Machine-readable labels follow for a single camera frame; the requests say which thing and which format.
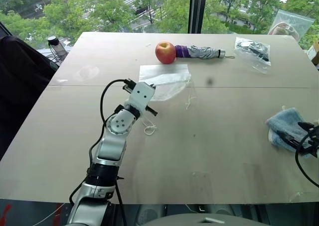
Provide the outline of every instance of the black cable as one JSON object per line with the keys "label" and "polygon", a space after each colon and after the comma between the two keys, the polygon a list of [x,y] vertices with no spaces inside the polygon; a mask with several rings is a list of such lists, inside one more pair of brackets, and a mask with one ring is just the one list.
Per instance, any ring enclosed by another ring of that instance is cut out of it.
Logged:
{"label": "black cable", "polygon": [[[317,130],[317,129],[319,129],[319,126],[314,127],[313,130]],[[299,156],[299,151],[300,151],[301,147],[303,146],[304,141],[309,137],[309,135],[310,135],[310,134],[307,133],[307,135],[305,135],[304,138],[302,138],[302,140],[299,142],[299,145],[298,145],[298,147],[297,147],[297,149],[296,149],[296,153],[295,153],[295,160],[296,160],[296,164],[298,165],[298,167],[299,167],[301,173],[302,173],[311,183],[313,183],[314,185],[316,185],[316,186],[319,188],[319,184],[317,184],[315,181],[313,181],[313,180],[305,173],[304,169],[302,168],[302,166],[301,166],[301,164],[300,164],[300,162],[299,162],[299,158],[298,158],[298,156]]]}
{"label": "black cable", "polygon": [[116,226],[116,221],[118,218],[118,210],[119,210],[119,207],[117,205],[115,205],[114,221],[113,221],[113,225],[115,225],[115,226]]}
{"label": "black cable", "polygon": [[86,177],[85,177],[85,179],[82,180],[82,182],[75,188],[75,190],[73,190],[73,192],[70,194],[69,201],[70,201],[70,204],[71,204],[72,206],[74,206],[74,202],[73,202],[73,200],[72,200],[72,197],[73,197],[73,195],[79,190],[79,188],[81,188],[81,185],[82,185],[82,183],[83,183],[85,180],[86,180]]}
{"label": "black cable", "polygon": [[124,82],[125,80],[124,79],[117,79],[117,80],[114,80],[114,81],[111,81],[103,90],[102,94],[101,94],[101,99],[100,99],[100,114],[101,114],[101,119],[102,119],[102,122],[103,122],[103,125],[102,125],[102,132],[101,132],[101,135],[99,137],[99,139],[90,147],[89,149],[89,158],[90,158],[90,166],[92,164],[92,160],[93,160],[93,157],[92,157],[92,150],[93,148],[100,142],[100,140],[102,139],[103,137],[103,134],[104,134],[104,127],[106,125],[106,122],[108,120],[108,118],[105,120],[104,118],[104,114],[103,114],[103,99],[104,99],[104,95],[106,93],[106,91],[109,89],[109,87],[114,84],[114,83],[117,83],[117,82]]}
{"label": "black cable", "polygon": [[123,207],[123,202],[122,202],[122,198],[121,198],[118,182],[115,182],[115,190],[116,190],[116,194],[118,195],[118,199],[119,199],[121,214],[122,214],[122,218],[123,218],[123,225],[127,226],[128,224],[126,222],[126,216],[125,216],[125,212],[124,212],[124,207]]}
{"label": "black cable", "polygon": [[100,142],[100,140],[102,139],[103,134],[104,134],[105,124],[106,124],[106,121],[105,121],[105,122],[103,123],[103,125],[102,125],[102,132],[101,132],[101,135],[100,135],[99,139],[98,139],[98,140],[90,147],[90,149],[89,149],[90,166],[92,165],[92,160],[93,160],[92,150],[93,150],[93,148]]}
{"label": "black cable", "polygon": [[102,95],[101,95],[101,99],[100,99],[100,113],[101,113],[101,118],[102,118],[102,122],[103,122],[103,123],[105,122],[104,115],[103,115],[103,99],[104,99],[104,95],[105,95],[106,91],[108,90],[108,88],[109,88],[113,83],[124,82],[124,81],[125,81],[124,79],[117,79],[117,80],[111,81],[111,82],[105,87],[105,89],[103,90]]}

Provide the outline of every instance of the silver robot arm segment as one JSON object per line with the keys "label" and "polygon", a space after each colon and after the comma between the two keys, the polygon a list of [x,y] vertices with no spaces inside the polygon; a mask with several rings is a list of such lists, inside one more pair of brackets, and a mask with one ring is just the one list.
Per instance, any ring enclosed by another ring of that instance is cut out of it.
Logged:
{"label": "silver robot arm segment", "polygon": [[74,206],[68,218],[68,224],[100,226],[107,206],[115,190],[118,171],[126,149],[126,138],[133,124],[145,111],[154,110],[148,103],[155,93],[152,86],[144,82],[135,84],[128,81],[123,87],[131,93],[117,113],[106,121],[104,137],[97,146],[87,177],[82,183]]}

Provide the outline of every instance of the ziplock bag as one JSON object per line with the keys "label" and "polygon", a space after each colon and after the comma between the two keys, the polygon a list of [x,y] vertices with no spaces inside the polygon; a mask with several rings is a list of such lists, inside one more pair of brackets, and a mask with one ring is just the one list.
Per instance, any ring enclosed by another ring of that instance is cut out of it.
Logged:
{"label": "ziplock bag", "polygon": [[299,41],[313,23],[313,18],[289,13],[280,9],[268,34],[291,35],[296,41]]}
{"label": "ziplock bag", "polygon": [[166,101],[185,89],[190,77],[187,64],[142,65],[139,81],[156,86],[151,101]]}
{"label": "ziplock bag", "polygon": [[270,45],[255,40],[238,38],[235,41],[235,54],[251,67],[266,74],[270,63]]}

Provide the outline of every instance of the blue cloth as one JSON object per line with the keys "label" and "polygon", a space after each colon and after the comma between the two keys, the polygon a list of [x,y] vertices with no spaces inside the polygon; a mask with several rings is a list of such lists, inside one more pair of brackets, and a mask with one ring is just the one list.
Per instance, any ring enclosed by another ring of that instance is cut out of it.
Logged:
{"label": "blue cloth", "polygon": [[[276,147],[283,147],[287,150],[295,152],[296,150],[285,143],[276,133],[278,130],[283,131],[295,138],[297,141],[301,141],[301,139],[307,134],[305,130],[303,130],[298,122],[304,121],[299,112],[296,111],[295,108],[290,108],[287,110],[283,110],[278,112],[273,117],[269,118],[266,121],[267,126],[269,126],[269,141]],[[308,141],[305,140],[303,143],[304,148],[309,147]]]}

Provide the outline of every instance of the red apple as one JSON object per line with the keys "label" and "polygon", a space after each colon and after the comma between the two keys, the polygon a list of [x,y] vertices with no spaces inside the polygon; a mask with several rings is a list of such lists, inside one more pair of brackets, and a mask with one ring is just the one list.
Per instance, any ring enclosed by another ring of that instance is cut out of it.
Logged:
{"label": "red apple", "polygon": [[169,42],[161,42],[156,45],[155,54],[161,63],[172,63],[176,58],[175,46]]}

